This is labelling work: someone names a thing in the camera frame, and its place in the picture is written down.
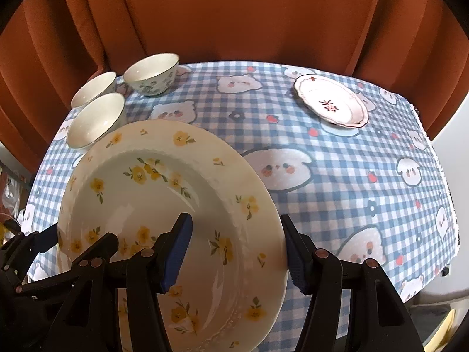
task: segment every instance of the copper screw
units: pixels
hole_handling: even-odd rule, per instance
[[[368,258],[366,260],[366,264],[368,265],[369,268],[377,268],[379,266],[379,263],[373,258]]]
[[[98,268],[103,264],[103,260],[101,258],[93,258],[91,260],[91,267]]]
[[[144,258],[151,257],[154,253],[155,251],[151,247],[147,247],[143,249],[142,251],[140,251],[140,255]]]
[[[320,257],[320,258],[329,257],[329,251],[327,251],[326,249],[316,249],[314,253],[316,254],[317,257]]]

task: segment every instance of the floral plate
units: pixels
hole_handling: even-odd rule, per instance
[[[362,100],[333,79],[306,74],[295,80],[294,87],[311,110],[332,124],[360,128],[368,123],[368,110]]]
[[[249,352],[268,334],[285,295],[285,239],[255,171],[221,139],[195,126],[139,121],[112,132],[80,160],[62,199],[58,265],[106,232],[112,260],[152,246],[178,215],[194,230],[179,277],[159,305],[174,351]],[[131,351],[125,290],[123,347]]]

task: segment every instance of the white wall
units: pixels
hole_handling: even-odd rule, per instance
[[[469,94],[433,146],[448,180],[458,217],[460,249],[451,262],[450,275],[437,277],[421,292],[418,301],[433,303],[469,295]]]
[[[29,181],[31,178],[31,173],[29,173],[29,171],[23,167],[18,160],[16,160],[15,156],[13,156],[2,143],[0,143],[0,160],[12,171],[16,171],[19,175],[23,175],[26,178],[26,181]]]

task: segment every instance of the bowl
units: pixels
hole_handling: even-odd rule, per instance
[[[74,118],[67,134],[67,145],[86,153],[99,139],[126,122],[124,96],[116,92],[102,95]]]
[[[116,92],[116,76],[114,71],[108,71],[86,82],[73,96],[70,103],[72,108],[82,110],[97,97]]]
[[[177,54],[155,54],[129,67],[124,81],[142,95],[158,95],[173,84],[178,65]]]
[[[61,272],[107,232],[111,261],[152,246],[180,213],[193,233],[176,283],[158,294],[174,352],[252,351],[271,330],[287,282],[275,204],[248,162],[187,123],[137,121],[97,142],[65,189],[58,220]],[[118,291],[123,350],[132,350],[125,289]]]

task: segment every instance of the tablecloth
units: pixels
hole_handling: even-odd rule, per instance
[[[303,74],[324,75],[355,91],[369,123],[346,129],[320,120],[294,95],[294,80]],[[341,259],[375,258],[403,300],[458,251],[443,171],[416,111],[400,95],[320,70],[245,61],[179,66],[174,86],[158,97],[132,92],[121,77],[118,84],[129,122],[179,120],[217,135],[257,168],[279,213],[288,213],[300,232]],[[39,168],[26,233],[57,222],[65,185],[81,158],[65,139],[76,114],[67,116]],[[276,165],[263,165],[263,158]],[[57,272],[54,248],[38,255],[29,275]],[[289,280],[278,320],[259,350],[292,351],[309,302]],[[344,291],[339,336],[348,313]]]

